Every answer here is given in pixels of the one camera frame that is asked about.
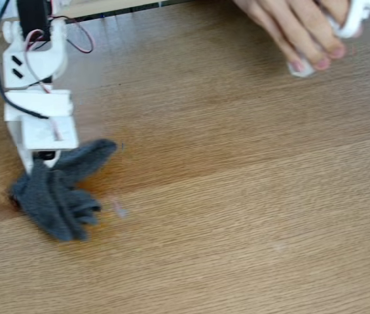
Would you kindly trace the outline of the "person's hand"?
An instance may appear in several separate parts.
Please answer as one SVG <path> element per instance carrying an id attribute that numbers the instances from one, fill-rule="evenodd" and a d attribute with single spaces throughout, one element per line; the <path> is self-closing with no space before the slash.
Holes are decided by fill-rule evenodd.
<path id="1" fill-rule="evenodd" d="M 234 4 L 271 36 L 298 73 L 305 70 L 303 58 L 320 71 L 345 55 L 346 48 L 326 16 L 343 25 L 349 1 L 239 0 Z"/>

